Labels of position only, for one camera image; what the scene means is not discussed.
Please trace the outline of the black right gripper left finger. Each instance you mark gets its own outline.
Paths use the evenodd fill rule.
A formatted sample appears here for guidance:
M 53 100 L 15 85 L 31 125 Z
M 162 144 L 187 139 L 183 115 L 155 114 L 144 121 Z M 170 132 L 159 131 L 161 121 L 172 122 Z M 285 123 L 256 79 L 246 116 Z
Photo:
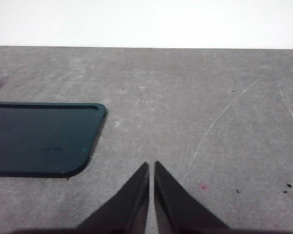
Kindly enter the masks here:
M 149 205 L 149 164 L 76 228 L 80 234 L 144 234 Z

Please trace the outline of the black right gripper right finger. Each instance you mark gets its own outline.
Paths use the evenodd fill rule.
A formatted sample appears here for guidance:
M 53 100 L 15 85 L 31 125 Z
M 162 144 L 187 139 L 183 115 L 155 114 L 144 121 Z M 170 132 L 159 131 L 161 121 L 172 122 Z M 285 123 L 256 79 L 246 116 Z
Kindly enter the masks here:
M 154 204 L 161 234 L 230 232 L 230 227 L 195 200 L 159 161 L 154 164 Z

